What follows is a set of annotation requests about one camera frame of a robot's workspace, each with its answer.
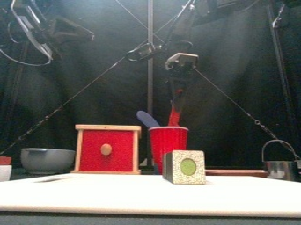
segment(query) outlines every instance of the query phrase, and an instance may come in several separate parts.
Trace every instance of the red wooden box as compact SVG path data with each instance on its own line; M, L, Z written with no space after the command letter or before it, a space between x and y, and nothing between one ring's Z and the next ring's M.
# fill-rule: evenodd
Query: red wooden box
M72 172L141 174L141 126L76 125L79 130Z

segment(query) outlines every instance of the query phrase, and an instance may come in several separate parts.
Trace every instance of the pot handle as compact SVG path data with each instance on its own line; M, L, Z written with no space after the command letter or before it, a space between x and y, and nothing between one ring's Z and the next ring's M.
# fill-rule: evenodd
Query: pot handle
M265 162L265 148L266 148L268 144L270 144L272 142L281 142L281 143L284 143L290 148L289 151L293 153L294 158L297 160L297 154L296 154L296 151L294 151L294 148L292 147L292 145L288 142L285 142L284 140L274 139L274 140L268 141L265 143L264 147L262 147L262 151L261 151L261 159L262 159L262 162Z

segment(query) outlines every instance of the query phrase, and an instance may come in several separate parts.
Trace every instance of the white tabletop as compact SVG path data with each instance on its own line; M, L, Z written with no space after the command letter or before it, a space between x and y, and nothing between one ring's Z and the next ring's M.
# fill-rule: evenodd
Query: white tabletop
M301 218L301 183L206 176L174 185L158 175L63 174L0 183L0 211Z

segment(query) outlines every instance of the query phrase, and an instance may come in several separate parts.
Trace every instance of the red plastic cup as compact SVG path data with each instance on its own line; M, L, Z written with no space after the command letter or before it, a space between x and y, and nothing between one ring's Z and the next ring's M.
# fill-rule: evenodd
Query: red plastic cup
M154 127L150 129L153 160L162 174L163 155L173 150L186 150L189 129L185 127Z

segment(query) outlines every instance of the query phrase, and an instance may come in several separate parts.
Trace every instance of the metal pole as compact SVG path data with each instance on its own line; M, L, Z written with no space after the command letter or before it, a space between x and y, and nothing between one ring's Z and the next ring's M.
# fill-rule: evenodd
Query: metal pole
M274 12L272 9L272 5L269 5L268 6L268 19L269 19L272 39L273 39L273 44L274 44L274 49L276 49L277 66L278 66L278 73L280 73L280 79L281 79L281 84L282 84L282 91L284 91L284 96L285 96L285 101L286 101L288 123L289 123L289 127L290 127L292 140L293 140L293 143L296 144L296 149L300 149L301 148L300 134L297 131L297 126L296 126L296 114L293 112L293 100L292 100L290 91L289 91L286 66L285 66L285 60L284 60L284 55L282 55L282 49L281 49L277 28L273 27L273 19L274 18L276 18L276 16L274 16Z
M154 35L154 2L149 0L149 43L153 43ZM149 80L147 80L147 113L153 115L153 58L149 59ZM153 166L151 162L151 148L147 147L147 166Z

